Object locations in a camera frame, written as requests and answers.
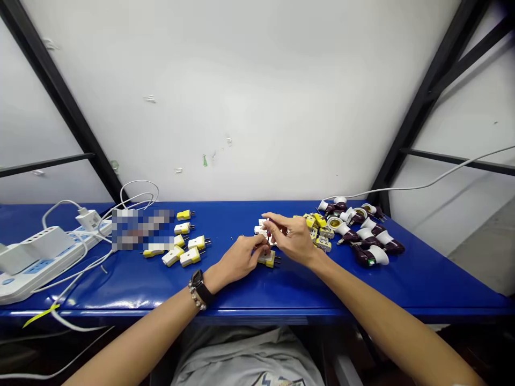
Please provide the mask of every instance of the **white power strip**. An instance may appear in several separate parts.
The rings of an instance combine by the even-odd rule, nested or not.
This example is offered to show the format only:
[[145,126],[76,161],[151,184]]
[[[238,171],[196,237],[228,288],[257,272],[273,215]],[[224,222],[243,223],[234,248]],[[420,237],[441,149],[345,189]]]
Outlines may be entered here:
[[[101,229],[103,234],[110,234],[112,229],[111,221],[104,220]],[[85,231],[85,229],[81,226],[75,231],[80,232]],[[84,246],[74,235],[70,235],[70,237],[75,240],[75,244],[56,257],[48,260],[38,260],[15,275],[9,275],[8,273],[0,274],[0,305],[8,305],[27,299],[32,295],[33,290],[43,286],[77,261],[84,253]],[[94,235],[83,235],[82,239],[86,243],[88,250],[102,240]]]

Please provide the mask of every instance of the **blue table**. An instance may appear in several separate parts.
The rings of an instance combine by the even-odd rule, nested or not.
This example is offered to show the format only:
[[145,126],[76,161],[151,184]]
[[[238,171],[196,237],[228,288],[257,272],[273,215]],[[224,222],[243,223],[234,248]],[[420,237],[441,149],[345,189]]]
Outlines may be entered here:
[[[360,206],[363,201],[350,202]],[[145,259],[138,251],[119,251],[105,263],[108,274],[97,268],[84,274],[60,307],[65,318],[80,325],[130,322],[146,315],[184,288],[192,273],[216,263],[238,235],[252,235],[261,213],[285,216],[314,211],[318,202],[190,202],[156,203],[151,209],[175,212],[191,209],[196,229],[192,237],[211,237],[202,261],[186,268],[179,263],[166,267],[160,256]],[[112,204],[85,204],[99,213]],[[41,216],[50,205],[0,206],[0,242],[20,242],[41,229]],[[61,205],[48,218],[48,225],[66,231],[77,227],[76,209]],[[417,237],[388,219],[384,226],[406,246],[406,253],[390,257],[388,266],[365,269],[355,262],[348,246],[337,246],[329,256],[401,307],[427,323],[491,321],[515,314],[513,302],[492,291]],[[110,249],[101,242],[85,261],[66,275],[83,269]],[[1,306],[2,323],[22,324],[49,308],[52,297],[66,284],[37,293],[29,299]],[[217,296],[215,304],[196,319],[205,324],[310,324],[334,323],[351,318],[339,299],[311,271],[283,257],[280,268],[262,264],[245,279],[231,284]]]

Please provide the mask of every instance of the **yellow plug adapter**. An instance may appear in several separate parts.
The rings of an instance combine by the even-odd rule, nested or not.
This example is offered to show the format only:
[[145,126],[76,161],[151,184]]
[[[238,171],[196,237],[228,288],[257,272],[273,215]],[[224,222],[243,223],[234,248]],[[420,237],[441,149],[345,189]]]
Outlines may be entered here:
[[322,215],[319,213],[314,213],[313,217],[315,217],[315,220],[317,221],[317,224],[320,228],[324,228],[327,226],[327,221],[322,218]]
[[317,229],[311,228],[310,235],[311,235],[311,241],[313,241],[313,243],[315,243],[317,241],[317,236],[318,236]]
[[257,262],[266,265],[268,268],[277,267],[276,264],[280,264],[279,261],[281,258],[279,256],[275,256],[275,251],[268,250],[263,251],[257,258]]
[[176,225],[173,231],[175,234],[188,234],[193,229],[195,229],[195,225],[192,225],[191,222],[185,222],[184,224]]
[[148,249],[145,249],[143,252],[143,257],[149,258],[157,255],[162,255],[164,252],[168,250],[168,248],[173,249],[174,244],[149,244]]
[[324,252],[328,253],[331,252],[331,242],[327,237],[320,236],[318,237],[315,245],[322,249]]
[[196,237],[190,241],[188,241],[188,249],[192,249],[194,247],[197,247],[198,250],[202,250],[205,248],[206,244],[211,243],[211,238],[208,237],[207,239],[204,238],[204,236]]
[[161,258],[161,260],[163,260],[165,265],[172,266],[173,263],[179,261],[179,258],[183,253],[184,250],[181,247],[174,246],[172,250]]
[[187,211],[182,211],[182,212],[177,213],[177,219],[179,221],[189,220],[194,215],[195,215],[195,212],[188,209]]
[[328,239],[334,239],[334,230],[332,230],[328,226],[320,228],[320,236],[326,237]]
[[204,252],[205,251],[202,251],[199,253],[197,247],[193,247],[193,248],[189,249],[187,252],[184,252],[181,255],[181,257],[180,257],[181,265],[183,267],[185,267],[190,264],[198,263],[200,261],[200,255],[203,254]]
[[307,213],[305,215],[303,215],[303,217],[306,219],[307,227],[313,228],[313,224],[315,223],[315,217],[313,217]]
[[178,235],[173,238],[173,243],[176,246],[183,248],[186,245],[186,240],[188,239],[189,237],[182,237],[182,235]]

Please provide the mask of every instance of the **black metal shelf bracket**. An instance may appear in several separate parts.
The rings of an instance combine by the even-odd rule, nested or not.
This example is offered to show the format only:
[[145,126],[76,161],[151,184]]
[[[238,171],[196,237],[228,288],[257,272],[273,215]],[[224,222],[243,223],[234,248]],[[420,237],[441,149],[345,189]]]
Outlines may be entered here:
[[[45,90],[54,102],[82,151],[85,154],[93,155],[88,155],[84,159],[89,160],[91,166],[93,166],[93,169],[97,172],[109,192],[109,195],[113,198],[113,201],[119,203],[122,184],[86,122],[86,118],[80,111],[77,102],[73,98],[52,57],[48,54],[45,45],[41,41],[37,30],[21,2],[19,0],[0,0],[0,17],[2,17],[5,25],[16,40],[16,43],[45,87]],[[76,159],[68,159],[66,162],[73,162],[75,160]],[[124,200],[128,199],[125,192],[122,197]]]
[[[508,9],[507,16],[461,58],[490,2],[485,0],[461,1],[392,142],[392,146],[386,154],[371,190],[390,187],[408,154],[454,164],[466,161],[464,158],[417,151],[411,148],[444,89],[514,29],[513,7],[506,6]],[[509,175],[512,175],[513,170],[511,166],[480,161],[472,162],[467,166]],[[387,191],[370,193],[367,200],[374,205],[381,205],[383,211],[391,216]]]
[[68,164],[70,162],[80,161],[83,159],[92,159],[95,157],[94,153],[84,153],[78,155],[71,155],[69,157],[56,158],[48,161],[34,162],[33,164],[25,164],[20,166],[13,166],[0,169],[0,177],[7,177],[14,174],[31,172],[36,169],[44,169],[50,166]]

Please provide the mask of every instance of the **white wall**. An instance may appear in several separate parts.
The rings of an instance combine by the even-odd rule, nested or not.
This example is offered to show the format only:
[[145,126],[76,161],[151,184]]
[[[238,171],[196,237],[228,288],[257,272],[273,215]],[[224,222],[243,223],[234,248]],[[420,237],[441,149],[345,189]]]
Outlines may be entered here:
[[24,1],[122,182],[163,200],[368,189],[458,3]]
[[[47,92],[0,21],[0,167],[82,153]],[[87,160],[0,179],[0,203],[111,201]]]
[[[502,17],[493,6],[468,49]],[[471,158],[514,145],[514,68],[515,48],[507,36],[447,89],[414,148]],[[515,165],[515,150],[484,160]],[[453,166],[408,156],[394,186],[429,182]],[[463,168],[432,187],[391,192],[390,198],[392,215],[400,224],[448,255],[514,195],[513,177]]]

